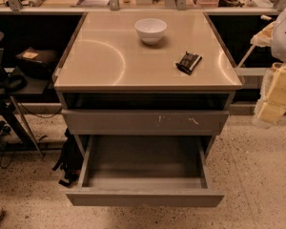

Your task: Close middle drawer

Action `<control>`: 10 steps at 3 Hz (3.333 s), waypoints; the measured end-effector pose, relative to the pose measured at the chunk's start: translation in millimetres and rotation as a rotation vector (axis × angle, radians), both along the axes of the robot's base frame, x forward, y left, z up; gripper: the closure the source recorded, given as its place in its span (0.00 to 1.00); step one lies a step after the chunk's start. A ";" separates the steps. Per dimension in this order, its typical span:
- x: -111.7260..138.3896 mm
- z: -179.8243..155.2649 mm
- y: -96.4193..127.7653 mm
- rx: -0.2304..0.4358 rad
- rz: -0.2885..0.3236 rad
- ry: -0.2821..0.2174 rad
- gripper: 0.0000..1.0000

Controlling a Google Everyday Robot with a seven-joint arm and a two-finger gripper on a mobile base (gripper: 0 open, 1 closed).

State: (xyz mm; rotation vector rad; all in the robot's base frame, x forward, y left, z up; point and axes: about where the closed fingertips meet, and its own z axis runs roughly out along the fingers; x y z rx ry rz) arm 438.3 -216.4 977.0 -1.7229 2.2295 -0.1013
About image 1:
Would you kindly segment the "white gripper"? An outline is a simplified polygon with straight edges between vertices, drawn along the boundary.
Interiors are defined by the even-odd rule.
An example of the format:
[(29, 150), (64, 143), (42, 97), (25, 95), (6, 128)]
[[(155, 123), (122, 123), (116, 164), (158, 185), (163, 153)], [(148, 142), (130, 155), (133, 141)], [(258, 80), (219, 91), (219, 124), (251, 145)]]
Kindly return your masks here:
[[(271, 47), (274, 22), (255, 34), (250, 43), (258, 47)], [(266, 71), (260, 88), (260, 99), (256, 102), (253, 124), (268, 129), (286, 113), (286, 63), (274, 63)]]

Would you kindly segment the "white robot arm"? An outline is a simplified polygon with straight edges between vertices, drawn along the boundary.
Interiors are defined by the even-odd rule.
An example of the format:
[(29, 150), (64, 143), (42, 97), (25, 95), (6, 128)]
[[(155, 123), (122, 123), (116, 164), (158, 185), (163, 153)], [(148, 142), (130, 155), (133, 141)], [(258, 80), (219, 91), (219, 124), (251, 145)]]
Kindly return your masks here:
[(272, 57), (280, 60), (264, 74), (260, 99), (256, 102), (253, 123), (267, 129), (286, 113), (286, 8), (277, 19), (254, 35), (253, 46), (270, 47)]

